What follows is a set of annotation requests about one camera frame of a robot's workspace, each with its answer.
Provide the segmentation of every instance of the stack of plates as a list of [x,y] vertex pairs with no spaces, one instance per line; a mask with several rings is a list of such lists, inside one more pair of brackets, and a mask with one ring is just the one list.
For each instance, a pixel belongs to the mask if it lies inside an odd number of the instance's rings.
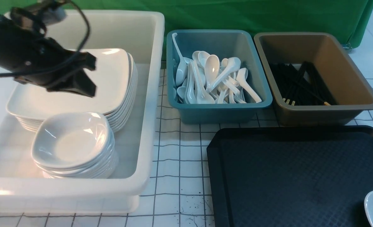
[[119,162],[107,119],[98,113],[63,113],[45,120],[31,149],[45,178],[108,178]]
[[130,117],[136,97],[137,69],[133,57],[122,49],[86,50],[97,57],[97,70],[87,75],[97,86],[94,98],[65,92],[47,92],[34,85],[18,84],[7,111],[23,128],[36,132],[50,116],[70,112],[98,112],[105,115],[113,132]]

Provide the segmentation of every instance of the white square plate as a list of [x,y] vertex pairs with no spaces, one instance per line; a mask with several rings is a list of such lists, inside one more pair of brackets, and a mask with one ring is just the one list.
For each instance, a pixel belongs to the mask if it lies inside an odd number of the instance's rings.
[[68,112],[112,112],[119,107],[129,82],[130,62],[122,49],[85,50],[97,58],[95,71],[85,72],[97,86],[96,96],[89,98],[66,92],[47,92],[34,85],[18,84],[13,91],[7,111],[20,118],[44,120]]

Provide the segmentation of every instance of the green cloth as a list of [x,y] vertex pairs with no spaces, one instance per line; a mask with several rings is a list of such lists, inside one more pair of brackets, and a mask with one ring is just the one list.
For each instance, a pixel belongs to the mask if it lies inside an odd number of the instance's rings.
[[[258,32],[326,32],[340,43],[360,45],[373,0],[74,0],[82,9],[158,11],[165,32],[239,29]],[[0,0],[0,13],[35,0]]]

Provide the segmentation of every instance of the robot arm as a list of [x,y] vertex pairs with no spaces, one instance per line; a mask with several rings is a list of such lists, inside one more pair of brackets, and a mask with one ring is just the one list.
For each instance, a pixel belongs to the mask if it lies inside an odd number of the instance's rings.
[[[87,34],[77,51],[61,47],[54,39],[46,38],[47,25],[65,18],[62,5],[71,3],[87,25]],[[96,58],[81,53],[90,34],[90,25],[78,6],[71,0],[45,0],[25,8],[12,8],[11,19],[0,15],[0,66],[11,73],[15,81],[46,88],[48,92],[61,91],[94,97],[95,84],[84,68],[95,70]]]

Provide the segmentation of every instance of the white ceramic spoon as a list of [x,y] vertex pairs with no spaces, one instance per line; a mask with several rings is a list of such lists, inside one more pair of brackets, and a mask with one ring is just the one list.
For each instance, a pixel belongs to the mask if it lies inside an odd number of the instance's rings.
[[186,87],[186,82],[188,82],[188,78],[186,78],[185,80],[184,80],[184,82],[182,83],[182,87]]
[[[224,71],[224,69],[227,67],[227,64],[228,64],[228,59],[227,58],[224,58],[223,60],[221,60],[221,64],[220,64],[220,73],[222,71]],[[240,84],[236,81],[236,76],[237,74],[235,74],[234,77],[231,77],[231,74],[227,77],[227,80],[229,82],[231,82],[234,86],[236,86],[237,88],[240,86]]]
[[205,68],[206,61],[207,61],[207,58],[209,58],[209,56],[210,56],[210,54],[208,52],[205,52],[205,51],[201,51],[198,54],[198,59],[199,59],[199,62],[200,62],[203,69]]
[[259,95],[254,91],[254,89],[249,86],[249,84],[246,81],[246,78],[248,77],[248,70],[246,68],[242,68],[237,73],[237,81],[240,83],[241,87],[248,92],[249,95],[255,100],[256,103],[262,102],[262,99],[259,97]]
[[208,92],[206,92],[203,86],[201,76],[199,75],[198,64],[196,61],[192,61],[189,66],[190,65],[192,65],[194,78],[197,81],[196,102],[198,104],[214,104],[214,98]]
[[246,102],[245,95],[244,95],[244,89],[242,89],[242,88],[241,88],[240,97],[241,97],[241,99],[244,100],[244,102]]
[[[215,87],[217,87],[217,85],[216,85],[216,86],[213,87],[213,89],[208,90],[208,88],[212,86],[212,83],[214,83],[218,79],[219,70],[220,70],[220,60],[219,60],[219,58],[216,55],[209,56],[209,58],[207,58],[207,61],[206,61],[206,64],[205,64],[206,91],[211,92]],[[237,87],[234,86],[228,80],[224,80],[223,82],[235,94],[240,93],[240,91],[237,89]]]
[[219,95],[217,94],[217,92],[210,92],[209,93],[215,100],[217,100],[219,98]]
[[[219,100],[219,99],[217,98],[217,99],[214,100],[214,102],[215,102],[215,103],[218,103],[218,100]],[[223,101],[223,104],[227,104],[227,102],[226,102],[226,101]]]
[[223,60],[221,60],[220,67],[225,68],[227,66],[227,63],[228,63],[228,58],[223,58]]
[[191,61],[193,61],[193,59],[190,59],[188,57],[184,57],[184,60],[185,60],[186,64],[189,64]]
[[[219,70],[219,73],[221,74],[221,72],[224,71],[224,68],[220,68]],[[221,90],[225,90],[225,89],[230,89],[233,91],[233,93],[236,93],[236,94],[239,94],[240,91],[238,89],[238,87],[240,86],[240,83],[238,83],[235,79],[233,79],[231,77],[232,73],[230,75],[228,75],[218,86],[217,86],[217,89],[219,92],[221,92]]]
[[192,73],[192,66],[188,64],[188,82],[186,83],[185,100],[188,104],[196,104],[196,96],[194,93],[194,76]]
[[206,88],[217,78],[220,69],[220,60],[216,55],[207,58],[205,65]]
[[200,52],[201,52],[200,50],[197,50],[197,51],[193,52],[192,53],[192,59],[194,61],[196,61],[196,63],[198,64],[199,67],[202,67],[201,63],[199,62],[199,53]]
[[228,59],[227,66],[225,67],[224,71],[220,73],[217,78],[211,82],[210,86],[206,89],[208,92],[211,92],[216,88],[219,83],[221,83],[230,73],[236,72],[240,69],[241,60],[238,57],[231,57]]
[[240,97],[238,97],[238,96],[234,96],[234,99],[235,99],[235,101],[236,102],[238,102],[238,103],[246,103],[244,100],[242,100]]
[[200,74],[201,79],[202,79],[203,86],[206,86],[205,70],[202,67],[199,67],[199,66],[198,66],[198,69],[199,69],[199,74]]
[[175,89],[175,88],[173,88],[173,89],[174,89],[174,94],[175,94],[174,99],[177,100],[177,96],[178,96],[178,101],[179,101],[180,103],[184,103],[185,93],[184,93],[184,97],[181,98],[181,96],[178,95],[178,89]]
[[225,96],[228,95],[228,88],[226,88],[225,90],[222,90],[220,92],[220,95],[219,95],[219,99],[217,101],[217,104],[223,104],[224,103],[224,98]]
[[177,69],[177,73],[175,75],[175,84],[177,86],[181,85],[182,82],[185,80],[186,77],[186,62],[185,59],[182,57],[181,51],[178,48],[178,44],[175,41],[175,37],[177,37],[178,33],[173,33],[172,34],[172,42],[174,43],[175,49],[178,52],[179,56],[179,65]]
[[177,88],[177,95],[182,101],[185,99],[186,86],[180,86]]
[[[237,77],[236,72],[233,72],[232,75],[233,75],[232,76],[233,79],[235,79]],[[229,96],[228,96],[228,102],[229,103],[236,103],[235,100],[234,100],[234,92],[232,90],[230,90],[230,93],[229,93]]]

